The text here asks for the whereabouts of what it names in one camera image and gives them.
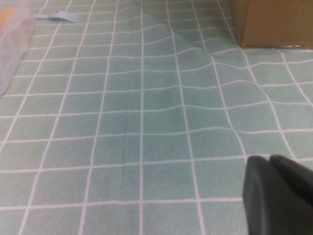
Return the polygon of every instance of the brown cardboard box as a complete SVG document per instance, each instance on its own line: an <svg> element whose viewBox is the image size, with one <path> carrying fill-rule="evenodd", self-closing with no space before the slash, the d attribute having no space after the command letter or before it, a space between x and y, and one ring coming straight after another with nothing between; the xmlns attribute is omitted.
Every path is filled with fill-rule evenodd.
<svg viewBox="0 0 313 235"><path fill-rule="evenodd" d="M230 0L241 47L313 47L313 0Z"/></svg>

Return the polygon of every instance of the white grid line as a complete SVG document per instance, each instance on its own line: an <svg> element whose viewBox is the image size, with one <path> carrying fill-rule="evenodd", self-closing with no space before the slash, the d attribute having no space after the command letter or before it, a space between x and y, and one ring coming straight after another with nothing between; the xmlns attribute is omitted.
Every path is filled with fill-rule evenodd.
<svg viewBox="0 0 313 235"><path fill-rule="evenodd" d="M102 118L103 106L104 106L104 101L105 101L105 92L106 92L108 76L109 76L110 61L111 61L113 41L114 41L114 33L115 33L115 27L116 27L116 17L117 17L117 12L118 12L118 4L119 4L119 0L117 0L117 2L116 2L114 24L113 24L112 37L111 37L111 46L110 46L109 56L108 56L108 60L107 60L107 71L106 71L106 76L105 76L104 86L103 86L103 93L102 93L102 98L101 98L100 114L98 116L98 122L97 122L95 137L93 139L93 145L92 145L92 149L91 149L90 169L89 169L88 175L87 175L86 189L85 189L85 195L84 195L84 204L83 204L83 209L82 209L82 214L81 214L81 220L80 220L78 235L83 234L83 229L84 229L84 223L85 223L85 217L86 217L86 206L87 206L87 202L88 202L88 194L89 194L90 181L91 181L91 175L92 175L94 152L95 152L95 147L97 144L97 138L98 138L99 129L100 129L100 122L101 122L101 118Z"/></svg>
<svg viewBox="0 0 313 235"><path fill-rule="evenodd" d="M269 154L257 154L262 156L268 156ZM226 160L237 160L244 159L244 156L221 156L221 157L203 157L195 158L195 162L208 162L208 161L226 161ZM176 160L161 160L161 161L150 161L150 162L133 162L133 163L121 163L121 164L105 164L105 165L83 165L83 166L68 166L68 167L55 167L55 168L43 168L42 172L50 171L66 171L66 170L85 170L85 169L97 169L97 168L114 168L114 167L125 167L125 166L140 166L140 165L162 165L162 164L173 164L173 163L190 163L191 159L176 159ZM39 169L16 169L16 170L0 170L0 174L16 174L16 173L32 173L38 172Z"/></svg>
<svg viewBox="0 0 313 235"><path fill-rule="evenodd" d="M201 198L199 199L201 203L205 202L242 202L241 197L222 197L222 198ZM197 199L173 199L173 200L144 200L143 204L176 204L176 203L196 203ZM93 206L103 206L103 205L136 205L140 201L102 201L102 202L88 202L87 207ZM73 208L82 207L83 203L73 203L73 204L54 204L54 205L33 205L32 210L38 209L55 209L55 208ZM25 206L12 206L12 207L0 207L0 211L13 211L13 210L25 210Z"/></svg>
<svg viewBox="0 0 313 235"><path fill-rule="evenodd" d="M208 130L232 130L231 128L227 127L206 127L206 128L198 128L190 130L190 133L196 133L201 131L208 131ZM305 128L305 129L283 129L283 130L262 130L262 131L240 131L236 130L239 133L244 134L269 134L269 133L296 133L296 132L313 132L313 128ZM144 136L176 136L186 134L185 131L180 132L168 132L168 133L144 133ZM134 135L139 136L139 133L132 132L132 133L123 133L123 134L106 134L106 135L98 135L98 137L115 137L115 136L123 136L123 135ZM68 141L68 140L80 140L80 139L92 139L94 136L77 136L77 137L63 137L63 138L54 138L51 141ZM27 142L46 142L49 139L29 139L29 140L9 140L9 141L0 141L0 143L27 143Z"/></svg>
<svg viewBox="0 0 313 235"><path fill-rule="evenodd" d="M68 7L66 8L66 10L69 8L71 2L72 2L72 0L69 1ZM87 20L87 23L86 23L86 26L85 26L84 33L85 33L86 30L87 30L87 26L88 26L88 22L89 22L90 17L91 17L91 14L89 14L89 16L88 16L88 20ZM61 24L58 25L58 27L56 28L55 32L57 32L57 30L60 28L60 26L61 26ZM63 98L62 98L62 101L61 101L61 104L60 104L60 107L59 107L58 115L56 116L56 119L55 119L55 121L54 121L52 130L51 130L51 133L50 133L49 140L48 140L47 145L46 145L46 147L45 147L45 150L44 150L44 152L43 152L43 155L42 155L42 158L41 158L41 161L40 161L39 171L38 171L38 172L36 173L36 175L35 175L35 179L34 179L34 182L33 182L32 189L31 189L30 197L29 197L29 200L28 200L28 203L27 203L27 209L26 209L26 211L25 211L25 214L24 214L24 217L23 217L23 220L22 220L22 224L21 224L21 227L20 227L20 230L19 230L19 235L22 235L23 229L24 229L25 224L26 224L26 220L27 220L27 217L28 217L28 214L29 214L29 208L30 208L30 206L31 206L31 204L32 204L33 197L34 197L35 190L36 190L36 185L37 185L37 183L38 183L38 178L39 178L39 175L40 175L40 173L41 173L41 170L43 169L43 165L44 165L44 161L45 161L45 156L46 156L46 153L47 153L47 151L48 151L48 149L49 149L49 147L50 147L51 140L52 140L52 138L53 138L54 132L55 132L55 130L56 130L56 126L57 126L58 121L59 121L59 118L60 118L60 114L61 114L61 111L62 111L62 107L63 107L63 105L64 105L65 98L66 98L66 95L67 95L67 92L68 92L68 89L69 89L69 85L70 85L70 82L71 82L71 79L72 79L72 76L73 76L73 72L74 72L74 70L75 70L75 65L76 65L76 61L77 61L77 56L78 56L80 47L81 47L81 45L82 45L82 43L83 43L84 37L85 37L85 36L83 35L82 38L81 38L80 45L79 45L79 47L78 47L78 49L77 49L76 56L75 56L75 58L74 58L74 62L73 62L73 65L72 65L72 70L71 70L71 72L70 72L69 79L68 79L68 82L67 82L67 87L66 87L65 93L64 93L64 95L63 95Z"/></svg>
<svg viewBox="0 0 313 235"><path fill-rule="evenodd" d="M191 0L191 4L192 4L192 7L194 9L194 14L195 14L195 17L197 19L197 11L195 9L195 6L194 6L194 3L193 3L193 0ZM199 30L199 34L200 34L200 37L202 39L202 44L203 44L203 47L205 49L206 52L208 52L207 48L206 48L206 44L204 42L204 38L203 38L203 34L202 34L202 30L201 30L201 26L200 26L200 23L199 23L199 20L197 19L197 25L198 25L198 30ZM237 133L237 131L235 130L232 122L231 122L231 119L230 119L230 116L229 116L229 113L228 113L228 109L227 109L227 105L226 105L226 101L225 101L225 98L224 98L224 94L223 94L223 90L222 90L222 87L221 87L221 82L220 82L220 77L219 77L219 74L218 74L218 71L217 71L217 68L216 68L216 63L215 63L215 59L212 55L210 55L211 57L211 60L213 62L213 68L214 68L214 74L216 76L216 81L217 81L217 84L218 84L218 88L219 88L219 92L220 92L220 96L221 96L221 100L222 100L222 103L223 103L223 109L225 111L225 115L226 115L226 118L227 118L227 121L228 121L228 124L231 128L231 130L233 131L233 133L235 134L237 140L238 140L238 143L239 143L239 146L240 146L240 149L241 149L241 152L242 154L244 155L245 157L245 162L246 162L246 159L247 159L247 154L246 154L246 150L245 150L245 147L244 147L244 144L239 136L239 134Z"/></svg>
<svg viewBox="0 0 313 235"><path fill-rule="evenodd" d="M143 32L143 0L140 3L141 23L141 71L140 71L140 139L139 139L139 235L143 235L143 110L144 110L144 32Z"/></svg>
<svg viewBox="0 0 313 235"><path fill-rule="evenodd" d="M48 0L45 2L45 5L42 7L42 9L39 11L39 13L41 13L41 11L45 8L45 6L46 6L47 4L48 4ZM54 39L54 37L55 37L55 34L56 34L57 30L60 28L60 26L61 26L61 23L59 23L58 26L56 27L56 29L55 29L55 31L54 31L52 37L51 37L51 41L50 41L49 46L52 45L53 39ZM45 55L44 55L44 58L48 55L49 50L50 50L50 48L48 48L48 49L46 50ZM38 68L37 68L37 71L35 72L34 76L32 77L32 80L31 80L31 82L30 82L30 84L29 84L29 86L28 86L28 89L27 89L27 91L26 91L26 94L29 93L29 91L30 91L30 89L31 89L31 87L32 87L32 84L33 84L34 81L35 81L35 77L36 77L37 73L40 71L40 68L41 68L42 63L43 63L42 61L39 63ZM6 135L6 137L4 138L4 141L2 142L2 145L1 145L1 147L0 147L0 152L1 152L2 149L3 149L3 146L4 146L5 141L8 140L8 137L9 137L9 135L10 135L12 129L13 129L13 126L14 126L16 120L17 120L17 116L19 115L20 111L22 110L22 107L23 107L23 105L25 104L25 101L26 101L26 96L23 98L23 101L22 101L22 103L21 103L21 105L20 105L20 107L19 107L19 109L18 109L18 111L17 111L17 113L16 113L16 116L14 117L14 119L13 119L13 121L12 121L12 123L11 123L10 129L8 130L7 135ZM33 182L32 190L34 190L34 186L35 186L35 182L36 182L36 176L35 176L35 179L34 179L34 182ZM27 203L27 207L30 206L31 201L32 201L32 195L30 195L30 197L29 197L29 200L28 200L28 203ZM19 233L18 233L19 235L22 235L22 233L23 233L23 230L24 230L24 227L25 227L25 224L26 224L26 220L27 220L28 213L29 213L29 209L26 209L26 211L25 211L25 213L24 213L24 216L23 216L23 219L22 219L22 222L21 222L20 229L19 229Z"/></svg>
<svg viewBox="0 0 313 235"><path fill-rule="evenodd" d="M285 66L286 66L286 69L287 69L287 71L288 71L288 73L289 73L289 75L290 75L290 78L293 80L294 84L297 86L298 90L300 91L300 93L302 94L302 96L305 98L305 100L307 101L307 103L313 107L312 102L311 102L310 99L305 95L304 91L302 90L302 88L300 87L300 85L298 84L298 82L295 80L295 78L294 78L294 76L293 76L293 74L292 74L292 72L291 72L291 70L290 70L290 68L289 68L289 65L287 64L287 61L286 61L286 58L285 58L283 52L280 51L280 53L281 53L281 55L282 55L284 64L285 64Z"/></svg>
<svg viewBox="0 0 313 235"><path fill-rule="evenodd" d="M221 7L220 0L216 0L216 1L217 1L217 4L218 4L219 8L221 9L221 13L222 13L223 17L225 18L225 13L224 13L224 11L223 11L223 9L222 9L222 7ZM229 26L229 23L228 23L228 21L227 21L226 19L225 19L225 23L227 24L228 31L229 31L229 33L230 33L232 39L234 40L234 42L236 42L236 39L235 39L235 37L234 37L234 34L233 34L233 32L232 32L232 30L231 30L231 28L230 28L230 26ZM297 161L297 158L296 158L296 156L295 156L293 150L291 149L291 147L290 147L290 145L289 145L289 143L288 143L288 141L287 141L287 138L286 138L284 132L282 131L279 118L278 118L278 116L277 116L275 107L274 107L274 105L273 105L271 99L269 98L269 96L267 95L267 93L262 89L262 87L258 84L257 80L255 79L255 76L254 76L253 71L252 71L252 69L251 69L251 66L250 66L250 64L249 64L249 61L248 61L248 58L247 58L247 55L246 55L245 51L242 50L238 45L237 45L237 47L238 47L238 49L242 52L242 54L243 54L243 56L244 56L244 58L245 58L245 61L246 61L246 64L247 64L247 68L248 68L248 70L249 70L249 73L250 73L250 75L251 75L253 81L254 81L255 84L259 87L260 91L262 91L262 93L266 96L266 98L267 98L267 100L268 100L268 102L269 102L269 105L270 105L270 107L271 107L272 113L273 113L273 115L274 115L274 118L275 118L275 121L276 121L276 124L277 124L277 128L278 128L278 130L279 130L279 132L280 132L280 134L281 134L281 137L282 137L282 139L283 139L283 142L285 143L286 148L288 149L288 151L289 151L290 155L292 156L292 158L293 158L295 161Z"/></svg>
<svg viewBox="0 0 313 235"><path fill-rule="evenodd" d="M166 9L167 9L168 24L169 24L169 27L171 28L170 14L169 14L169 10L168 10L168 0L166 0ZM201 208L201 202L200 202L200 193L199 193L199 187L198 187L198 182L197 182L196 167L195 167L195 163L194 163L194 154L193 154L193 149L192 149L192 144L191 144L191 139L190 139L189 125L188 125L187 113L186 113L186 108L185 108L185 103L184 103L183 88L181 86L178 54L176 52L176 43L175 43L175 38L174 38L174 31L172 28L171 28L171 34L172 34L172 40L173 40L173 48L174 48L174 54L175 54L177 76L178 76L178 80L179 80L182 112L183 112L183 118L184 118L184 123L185 123L186 135L187 135L189 156L190 156L190 160L191 160L191 171L192 171L192 178L193 178L194 190L195 190L195 196L196 196L196 202L197 202L197 208L198 208L199 224L200 224L201 234L205 235L205 226L204 226L204 220L203 220L203 214L202 214L202 208Z"/></svg>

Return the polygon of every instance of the square tile pattern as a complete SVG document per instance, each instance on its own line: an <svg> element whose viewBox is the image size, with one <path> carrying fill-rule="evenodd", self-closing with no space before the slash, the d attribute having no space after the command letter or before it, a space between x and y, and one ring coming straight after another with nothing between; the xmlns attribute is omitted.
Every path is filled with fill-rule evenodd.
<svg viewBox="0 0 313 235"><path fill-rule="evenodd" d="M239 49L224 0L30 2L82 21L0 97L0 234L246 235L245 158L312 167L312 51Z"/></svg>

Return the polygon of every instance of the blue plastic fork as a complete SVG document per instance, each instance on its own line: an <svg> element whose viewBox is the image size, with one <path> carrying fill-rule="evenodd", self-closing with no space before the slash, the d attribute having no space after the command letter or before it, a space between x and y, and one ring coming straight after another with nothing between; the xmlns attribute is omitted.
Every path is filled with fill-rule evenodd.
<svg viewBox="0 0 313 235"><path fill-rule="evenodd" d="M57 11L51 15L34 14L34 17L37 20L64 19L64 20L71 21L74 23L78 23L81 20L80 17L75 16L74 14L71 14L65 11Z"/></svg>

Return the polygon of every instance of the black plastic object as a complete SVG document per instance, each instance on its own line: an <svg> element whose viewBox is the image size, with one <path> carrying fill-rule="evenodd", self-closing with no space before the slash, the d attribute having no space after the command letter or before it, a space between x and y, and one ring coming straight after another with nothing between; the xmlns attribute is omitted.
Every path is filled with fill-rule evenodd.
<svg viewBox="0 0 313 235"><path fill-rule="evenodd" d="M243 199L249 235L313 235L313 172L296 162L249 157Z"/></svg>

